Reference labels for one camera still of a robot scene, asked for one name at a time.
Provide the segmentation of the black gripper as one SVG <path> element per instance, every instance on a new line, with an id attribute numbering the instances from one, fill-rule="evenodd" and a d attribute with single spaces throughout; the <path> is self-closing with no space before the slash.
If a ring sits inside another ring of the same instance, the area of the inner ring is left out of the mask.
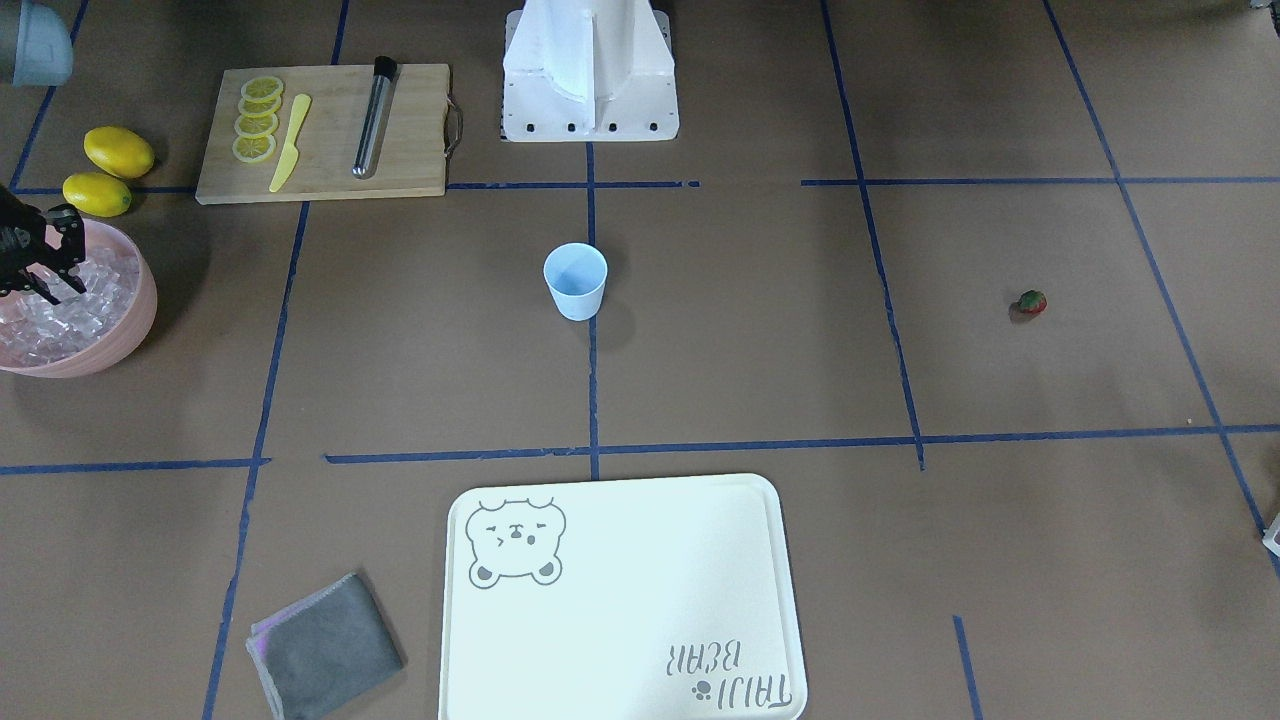
<path id="1" fill-rule="evenodd" d="M 58 306 L 59 281 L 77 293 L 87 292 L 83 281 L 73 274 L 84 260 L 84 220 L 73 205 L 64 202 L 44 213 L 1 188 L 3 297 L 28 292 Z"/>

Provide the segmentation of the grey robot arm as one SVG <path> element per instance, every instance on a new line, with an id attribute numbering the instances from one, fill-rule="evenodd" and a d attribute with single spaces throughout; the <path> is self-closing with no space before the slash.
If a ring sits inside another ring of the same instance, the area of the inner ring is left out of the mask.
<path id="1" fill-rule="evenodd" d="M 60 17 L 35 1 L 4 1 L 1 27 L 3 81 L 14 86 L 56 87 L 70 78 L 70 33 Z M 1 188 L 1 295 L 38 295 L 56 306 L 61 300 L 35 272 L 45 269 L 77 293 L 86 286 L 76 268 L 86 260 L 84 219 L 70 204 L 49 211 Z"/>

